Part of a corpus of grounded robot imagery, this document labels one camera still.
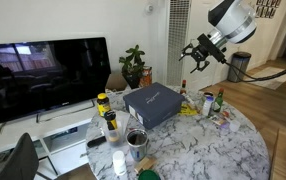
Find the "green leaves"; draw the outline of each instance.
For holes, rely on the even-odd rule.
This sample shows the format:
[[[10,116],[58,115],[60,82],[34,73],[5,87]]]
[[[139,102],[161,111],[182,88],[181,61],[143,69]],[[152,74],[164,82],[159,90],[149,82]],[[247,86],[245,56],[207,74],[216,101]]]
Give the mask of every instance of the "green leaves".
[[[142,62],[141,55],[145,55],[144,51],[139,50],[139,45],[136,45],[134,48],[130,48],[125,51],[130,55],[126,58],[120,57],[119,62],[123,63],[122,72],[133,74],[136,73],[138,76],[142,76],[143,66],[145,62]]]

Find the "white tv stand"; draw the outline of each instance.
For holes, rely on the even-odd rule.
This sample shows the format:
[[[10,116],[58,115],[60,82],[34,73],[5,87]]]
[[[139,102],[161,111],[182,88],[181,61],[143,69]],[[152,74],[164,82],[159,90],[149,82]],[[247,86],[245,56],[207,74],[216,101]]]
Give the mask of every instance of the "white tv stand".
[[[71,109],[78,111],[88,105],[88,103],[82,103],[70,106],[68,110],[53,113],[66,114],[65,111],[71,111]],[[55,178],[57,175],[88,163],[85,136],[88,125],[96,112],[96,107],[92,107],[41,123],[36,122],[36,116],[7,122],[0,134],[0,153],[14,148],[21,135],[27,132],[34,141],[39,159],[41,159],[39,171],[50,178]],[[77,132],[57,136],[75,127],[77,127]]]

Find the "white marble tabletop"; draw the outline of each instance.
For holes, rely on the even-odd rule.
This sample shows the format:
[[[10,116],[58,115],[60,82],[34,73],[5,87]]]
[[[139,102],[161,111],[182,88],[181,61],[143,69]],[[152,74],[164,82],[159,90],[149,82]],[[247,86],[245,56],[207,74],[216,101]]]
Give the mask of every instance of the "white marble tabletop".
[[[179,87],[170,87],[178,92]],[[126,111],[123,94],[109,95],[114,110]],[[196,103],[201,103],[201,94],[192,91],[188,96]],[[147,130],[149,137],[148,156],[157,158],[153,170],[162,179],[258,179],[269,177],[269,155],[260,133],[254,125],[237,109],[224,102],[223,110],[230,113],[231,119],[238,120],[241,127],[238,132],[217,128],[215,124],[202,115],[175,115],[152,130]],[[86,140],[100,136],[99,127],[105,120],[98,115],[92,119]],[[130,128],[144,129],[133,117]],[[134,172],[136,164],[129,153],[129,147],[119,148],[126,155],[128,179],[137,179]],[[113,170],[112,154],[118,149],[111,148],[106,142],[87,148],[89,164],[97,179],[123,179]]]

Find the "black chair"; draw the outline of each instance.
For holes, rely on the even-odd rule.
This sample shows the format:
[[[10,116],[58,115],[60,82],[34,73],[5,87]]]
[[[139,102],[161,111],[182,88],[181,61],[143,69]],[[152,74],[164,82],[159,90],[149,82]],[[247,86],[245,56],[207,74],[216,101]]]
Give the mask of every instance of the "black chair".
[[[24,133],[4,168],[0,171],[0,180],[33,180],[36,174],[50,180],[50,178],[37,172],[38,167],[39,159],[32,139],[28,133]]]

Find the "tv stand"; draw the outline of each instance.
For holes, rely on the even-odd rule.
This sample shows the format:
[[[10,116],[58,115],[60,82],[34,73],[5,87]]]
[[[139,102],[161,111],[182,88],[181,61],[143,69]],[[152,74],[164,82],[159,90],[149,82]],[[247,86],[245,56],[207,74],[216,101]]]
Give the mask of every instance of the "tv stand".
[[[36,122],[42,123],[42,122],[50,121],[53,119],[60,118],[62,116],[66,116],[68,114],[78,113],[80,111],[84,111],[86,109],[90,109],[93,107],[95,107],[95,103],[93,99],[91,99],[89,101],[81,102],[76,105],[70,105],[66,107],[61,107],[59,109],[53,109],[50,111],[40,112],[36,114]]]
[[[20,136],[27,132],[38,152],[40,159],[38,171],[42,174],[55,179],[57,177],[55,171],[61,175],[88,163],[85,137],[97,108],[84,109],[82,104],[78,104],[71,109],[80,111],[68,113],[69,109],[63,109],[59,113],[64,115],[42,123],[37,123],[35,116],[7,122],[0,134],[0,153],[6,153],[14,148]],[[75,127],[77,127],[76,132],[69,132]]]

